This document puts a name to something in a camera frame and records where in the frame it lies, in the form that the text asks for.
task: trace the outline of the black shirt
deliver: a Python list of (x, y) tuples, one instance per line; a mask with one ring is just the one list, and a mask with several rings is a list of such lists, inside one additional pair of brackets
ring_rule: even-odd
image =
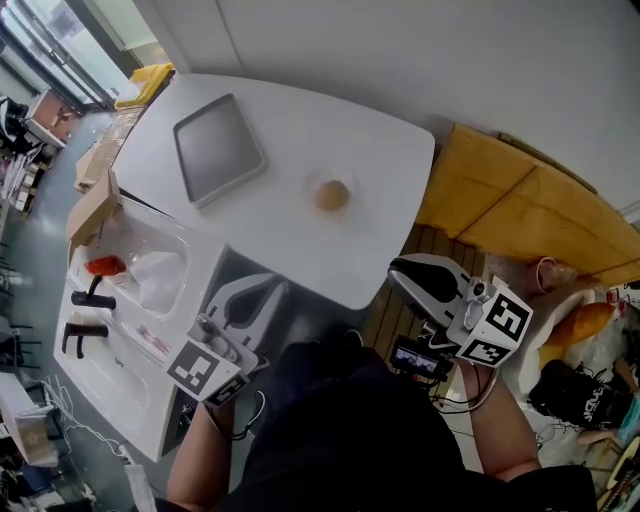
[(424, 393), (388, 379), (336, 382), (290, 407), (255, 439), (241, 484), (215, 510), (590, 512), (596, 499), (582, 467), (509, 483), (465, 470)]

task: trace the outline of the human arm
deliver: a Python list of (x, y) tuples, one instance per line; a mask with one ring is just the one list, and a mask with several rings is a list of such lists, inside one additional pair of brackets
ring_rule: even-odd
[[(481, 365), (476, 368), (480, 390), (483, 390), (491, 379), (491, 368)], [(467, 397), (477, 397), (478, 379), (473, 367), (467, 361), (461, 361), (460, 370)], [(471, 426), (485, 474), (508, 482), (540, 469), (535, 434), (501, 378), (498, 377), (486, 401), (471, 412)]]
[[(211, 510), (229, 486), (231, 440), (213, 426), (208, 414), (203, 405), (198, 405), (167, 483), (167, 500), (190, 512)], [(231, 432), (233, 402), (227, 402), (215, 414), (221, 426)]]

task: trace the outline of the red object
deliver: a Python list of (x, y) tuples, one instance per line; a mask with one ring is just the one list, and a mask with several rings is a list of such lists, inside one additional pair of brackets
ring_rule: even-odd
[(100, 274), (102, 277), (115, 276), (127, 270), (127, 266), (117, 256), (113, 254), (104, 258), (98, 258), (84, 264), (84, 268), (94, 276)]

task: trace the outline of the gray tray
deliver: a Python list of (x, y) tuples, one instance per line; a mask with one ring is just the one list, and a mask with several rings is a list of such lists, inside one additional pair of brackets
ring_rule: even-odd
[(202, 208), (267, 167), (233, 94), (189, 115), (173, 128), (187, 197)]

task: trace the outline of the plastic bag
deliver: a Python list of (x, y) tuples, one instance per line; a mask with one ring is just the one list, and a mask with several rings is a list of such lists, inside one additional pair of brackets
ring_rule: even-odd
[(145, 309), (168, 313), (184, 278), (185, 262), (173, 252), (151, 252), (138, 258), (129, 272), (140, 286), (138, 300)]

